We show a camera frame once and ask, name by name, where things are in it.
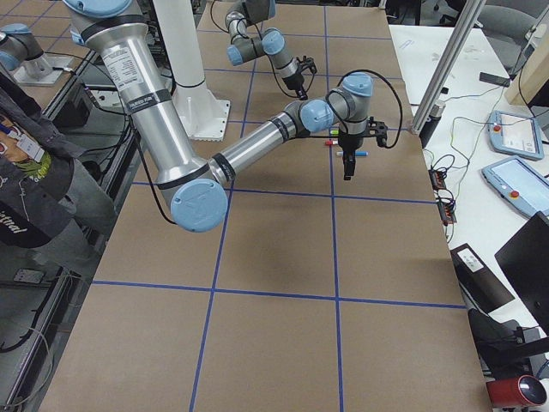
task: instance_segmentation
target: light blue robot joint cap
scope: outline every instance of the light blue robot joint cap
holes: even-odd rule
[[[346,91],[362,97],[371,97],[374,91],[373,80],[366,73],[352,73],[341,84]]]
[[[125,11],[132,0],[63,0],[63,2],[81,15],[106,19]]]
[[[30,34],[31,30],[23,23],[8,24],[0,28],[6,34]]]
[[[311,133],[328,129],[334,123],[334,113],[324,100],[311,100],[299,112],[303,126]]]
[[[21,62],[16,58],[14,58],[11,54],[8,54],[4,51],[0,51],[0,64],[2,64],[2,66],[6,70],[12,71],[17,69],[21,64]]]
[[[221,185],[211,179],[195,179],[182,185],[170,205],[173,220],[191,232],[207,232],[219,225],[228,207]]]
[[[280,31],[277,29],[271,29],[263,36],[261,44],[263,46],[263,51],[269,56],[273,56],[276,53],[280,53],[282,49],[284,49],[286,41]]]
[[[226,55],[233,66],[239,66],[244,62],[240,50],[235,45],[229,45],[226,48]]]

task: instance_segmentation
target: silver robot arm segment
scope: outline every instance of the silver robot arm segment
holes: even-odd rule
[[[98,3],[63,0],[72,14],[75,42],[98,52],[126,110],[158,167],[156,185],[173,220],[192,232],[223,221],[227,197],[220,184],[272,149],[295,137],[325,130],[338,121],[356,124],[371,96],[371,78],[347,77],[322,100],[294,101],[246,138],[206,161],[195,154],[145,42],[148,30],[136,0]]]
[[[317,73],[314,60],[307,57],[303,60],[295,58],[288,50],[284,36],[276,28],[269,28],[257,37],[250,37],[247,33],[249,25],[270,19],[274,15],[274,0],[237,1],[225,18],[225,25],[231,36],[231,45],[226,50],[227,56],[233,66],[238,66],[267,55],[287,88],[295,91],[300,100],[307,100],[302,73],[305,70],[310,70],[312,74]]]
[[[214,155],[209,161],[212,173],[219,182],[232,181],[241,170],[281,144],[327,130],[336,123],[340,123],[340,129],[341,124],[348,124],[347,129],[353,134],[348,133],[346,138],[349,141],[359,139],[359,148],[368,130],[372,93],[371,77],[355,73],[322,99],[294,101],[248,136]],[[354,155],[350,148],[344,150]]]
[[[0,28],[0,64],[9,71],[23,65],[27,74],[36,80],[53,71],[33,33],[20,23]]]

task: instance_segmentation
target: cardboard table surface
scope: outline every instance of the cardboard table surface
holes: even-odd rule
[[[409,122],[382,11],[279,5],[262,26],[315,58],[310,97],[375,70]],[[291,100],[264,59],[230,66],[208,11],[198,37],[208,87],[232,101],[225,140],[194,144],[210,157]],[[394,97],[374,93],[394,139]],[[164,222],[139,171],[41,411],[490,410],[419,139],[366,142],[350,182],[323,140],[241,173],[208,233]]]

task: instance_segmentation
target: red object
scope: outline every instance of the red object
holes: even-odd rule
[[[486,383],[486,388],[494,408],[540,406],[547,400],[547,393],[541,382],[530,375],[493,380]]]

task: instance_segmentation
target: white desk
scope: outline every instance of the white desk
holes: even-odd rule
[[[406,83],[406,90],[411,104],[418,105],[431,79],[443,49],[451,35],[448,27],[410,27],[391,26],[396,54]],[[479,73],[485,71],[498,76],[506,76],[504,67],[490,47],[486,37],[479,29],[474,29],[455,62],[450,76],[445,84],[449,97],[469,94],[482,94],[494,86],[480,82]],[[502,89],[498,88],[481,97],[467,97],[449,100],[443,117],[427,145],[437,160],[446,154],[455,155],[455,166],[465,165],[465,159],[450,147],[450,128],[457,116],[485,122],[495,109],[508,112],[529,114],[525,106],[511,106],[504,97],[499,97]],[[464,154],[470,155],[482,125],[458,120],[454,128],[454,145]],[[507,157],[506,154],[494,152],[488,142],[488,133],[480,133],[479,143],[471,159],[471,164],[462,181],[457,200],[454,235],[449,243],[453,249],[463,243],[469,243],[485,261],[502,283],[513,293],[507,279],[496,263],[494,254],[501,246],[527,221],[525,217],[515,212],[495,191],[493,191],[481,176],[480,169]],[[431,164],[431,156],[425,152],[427,166]],[[530,161],[533,168],[542,174],[549,173],[549,158],[542,161]],[[441,162],[438,166],[448,166],[449,162]],[[458,182],[463,171],[451,171],[446,179],[449,189],[458,195]],[[519,300],[513,300],[491,313],[499,322],[516,319],[522,326],[534,326],[537,323]]]

